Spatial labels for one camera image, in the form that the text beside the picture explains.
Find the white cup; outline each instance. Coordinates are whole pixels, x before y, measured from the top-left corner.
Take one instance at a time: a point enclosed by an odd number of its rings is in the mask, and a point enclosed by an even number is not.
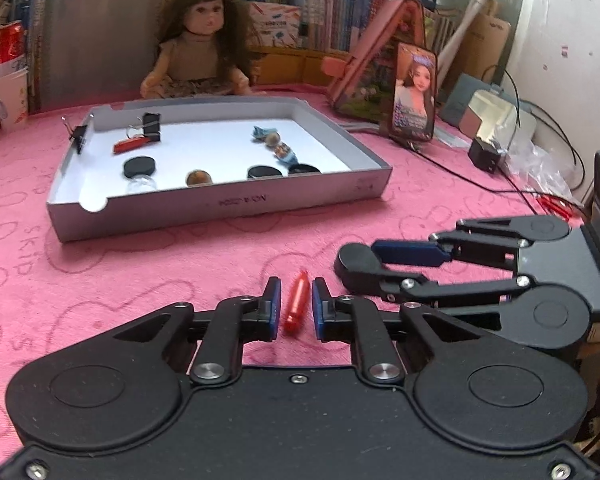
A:
[[[0,126],[6,132],[27,123],[27,69],[0,77]]]

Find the white tray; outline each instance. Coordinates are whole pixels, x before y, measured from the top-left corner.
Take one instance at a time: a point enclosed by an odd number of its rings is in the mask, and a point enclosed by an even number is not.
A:
[[[160,142],[113,155],[113,145],[145,113],[160,114]],[[294,98],[137,101],[117,110],[93,108],[85,124],[82,152],[69,146],[47,200],[63,242],[374,198],[391,174],[377,155]],[[254,125],[276,127],[299,162],[321,173],[287,176],[273,152],[253,141]],[[130,194],[123,163],[140,155],[155,159],[157,189]],[[256,165],[278,168],[283,176],[247,180]],[[209,173],[213,185],[187,187],[193,170]]]

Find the pink book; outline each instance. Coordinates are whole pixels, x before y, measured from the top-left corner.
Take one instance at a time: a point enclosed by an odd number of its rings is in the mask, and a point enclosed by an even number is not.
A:
[[[327,97],[344,115],[380,123],[392,110],[398,43],[424,46],[424,12],[418,0],[385,0],[346,60],[325,57],[333,76]]]

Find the black bottle cap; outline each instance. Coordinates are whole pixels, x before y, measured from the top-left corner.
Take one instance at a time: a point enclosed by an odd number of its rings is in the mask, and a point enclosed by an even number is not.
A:
[[[289,166],[289,175],[299,173],[320,173],[320,170],[313,166],[309,166],[308,164],[293,164]]]
[[[263,176],[282,176],[282,172],[271,166],[251,166],[247,171],[247,178],[261,178]]]
[[[127,178],[133,178],[136,175],[151,176],[155,171],[155,160],[150,156],[135,156],[125,162],[123,173]]]

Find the picture of woman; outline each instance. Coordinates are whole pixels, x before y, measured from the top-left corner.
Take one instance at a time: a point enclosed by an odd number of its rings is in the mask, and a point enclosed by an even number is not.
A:
[[[436,58],[413,45],[400,44],[395,81],[393,127],[396,133],[426,140],[434,121]]]

